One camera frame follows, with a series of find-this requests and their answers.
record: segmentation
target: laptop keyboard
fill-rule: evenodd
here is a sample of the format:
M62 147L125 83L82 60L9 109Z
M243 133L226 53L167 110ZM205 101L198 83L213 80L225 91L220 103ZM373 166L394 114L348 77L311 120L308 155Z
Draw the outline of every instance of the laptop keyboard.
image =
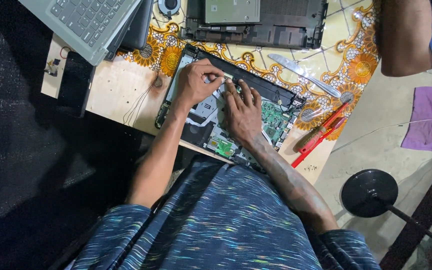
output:
M57 0L51 13L93 47L124 0Z

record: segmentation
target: knife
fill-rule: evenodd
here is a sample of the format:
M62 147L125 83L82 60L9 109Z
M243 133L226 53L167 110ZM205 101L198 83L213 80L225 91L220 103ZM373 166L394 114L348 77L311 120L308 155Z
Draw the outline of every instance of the knife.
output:
M282 55L276 54L276 53L270 53L270 54L268 54L268 57L273 59L277 63L281 64L282 66L284 66L288 70L291 70L292 72L296 73L297 75L305 77L306 79L313 82L315 85L319 86L322 90L324 90L326 93L332 95L333 97L338 98L338 99L341 97L341 93L338 90L327 85L326 83L323 83L322 81L320 81L318 79L311 77L311 75L309 75L308 72L304 71L298 64L289 60L288 58L286 58Z

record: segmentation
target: table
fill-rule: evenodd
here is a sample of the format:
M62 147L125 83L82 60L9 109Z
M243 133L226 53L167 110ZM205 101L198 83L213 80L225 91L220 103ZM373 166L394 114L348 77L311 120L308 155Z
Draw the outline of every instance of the table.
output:
M373 2L328 0L328 3L322 46L317 50L192 43L308 99L295 127L279 150L279 154L289 163L299 155L293 151L297 141L326 120L342 103L349 102L344 115L351 115L379 63L375 45L378 9ZM181 6L186 7L186 0L182 0ZM87 111L152 135L158 134L155 118L184 47L184 42L177 39L177 32L185 24L184 10L180 11L167 22L159 14L158 5L154 4L154 18L146 47L128 54L118 52L112 62L103 61L97 67ZM60 59L61 63L57 77L45 74L42 93L55 98L58 96L65 64L62 57L69 50L63 40L53 35L47 61ZM339 89L341 98L331 97L308 80L299 78L268 58L269 53L293 59L312 76ZM162 85L149 88L157 76L161 78ZM344 125L331 134L296 168L312 184L320 175L343 128ZM183 140L180 145L224 160Z

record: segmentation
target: hand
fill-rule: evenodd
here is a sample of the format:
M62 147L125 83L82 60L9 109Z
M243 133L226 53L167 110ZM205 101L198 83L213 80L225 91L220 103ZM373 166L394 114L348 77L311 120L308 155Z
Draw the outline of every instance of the hand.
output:
M175 101L189 111L191 107L204 101L224 82L224 72L205 58L183 68L178 77Z
M266 142L261 133L261 96L256 89L249 88L243 80L239 80L239 86L243 98L236 91L234 83L226 80L224 92L226 127L232 138L244 148L251 150L255 142L261 140Z

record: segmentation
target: purple cloth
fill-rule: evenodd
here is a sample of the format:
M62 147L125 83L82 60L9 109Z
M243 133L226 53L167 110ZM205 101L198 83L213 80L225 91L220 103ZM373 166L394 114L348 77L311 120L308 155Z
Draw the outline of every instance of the purple cloth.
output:
M425 119L432 119L432 87L417 87L411 122ZM409 124L401 147L432 151L432 120Z

